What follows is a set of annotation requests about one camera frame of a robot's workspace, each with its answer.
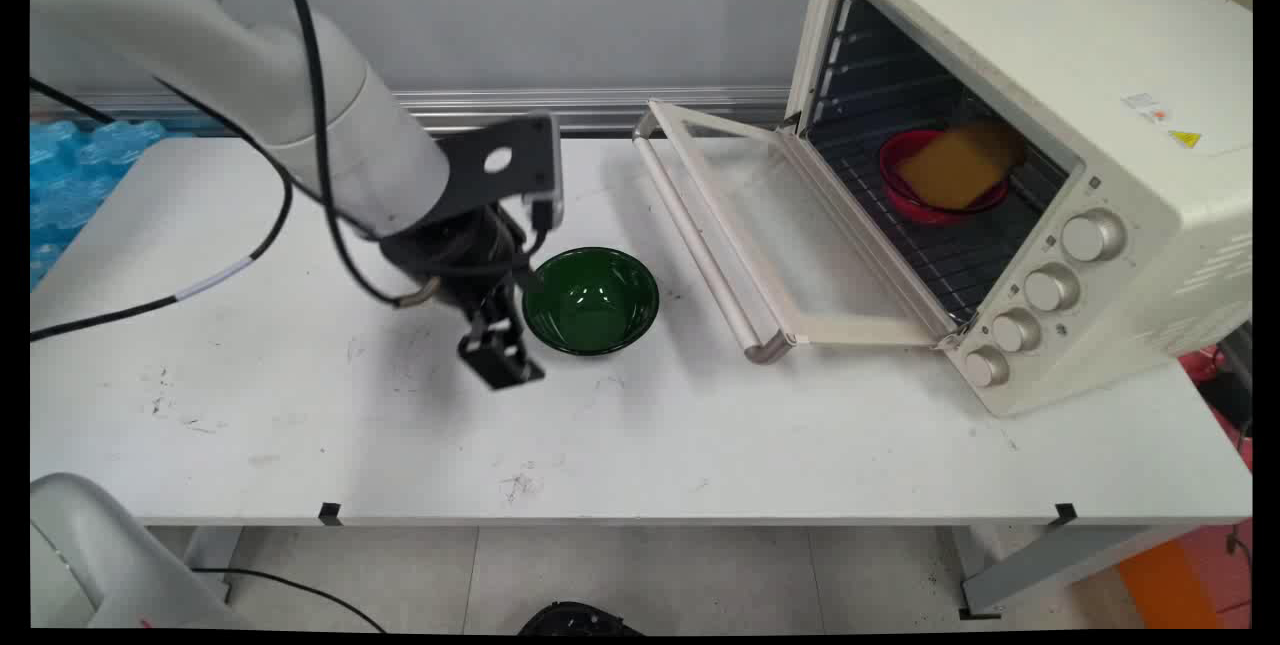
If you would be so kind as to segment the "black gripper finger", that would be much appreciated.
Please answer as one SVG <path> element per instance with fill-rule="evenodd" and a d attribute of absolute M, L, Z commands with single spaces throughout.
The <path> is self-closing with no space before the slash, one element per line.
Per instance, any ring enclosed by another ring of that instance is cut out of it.
<path fill-rule="evenodd" d="M 524 340 L 524 321 L 515 305 L 513 293 L 498 294 L 498 337 L 500 354 L 509 372 L 509 381 L 539 381 L 545 378 L 540 363 L 532 360 Z"/>
<path fill-rule="evenodd" d="M 485 311 L 475 311 L 468 320 L 468 331 L 460 339 L 458 357 L 493 390 L 517 386 L 522 381 L 509 381 L 509 372 L 500 354 L 498 321 Z"/>

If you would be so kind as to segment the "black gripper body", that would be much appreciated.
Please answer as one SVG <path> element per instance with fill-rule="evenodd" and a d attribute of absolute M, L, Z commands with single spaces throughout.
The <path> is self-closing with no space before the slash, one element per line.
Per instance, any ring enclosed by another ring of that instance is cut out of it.
<path fill-rule="evenodd" d="M 527 235 L 506 209 L 476 209 L 380 241 L 380 253 L 415 282 L 398 307 L 440 302 L 468 321 L 515 317 L 515 276 Z"/>

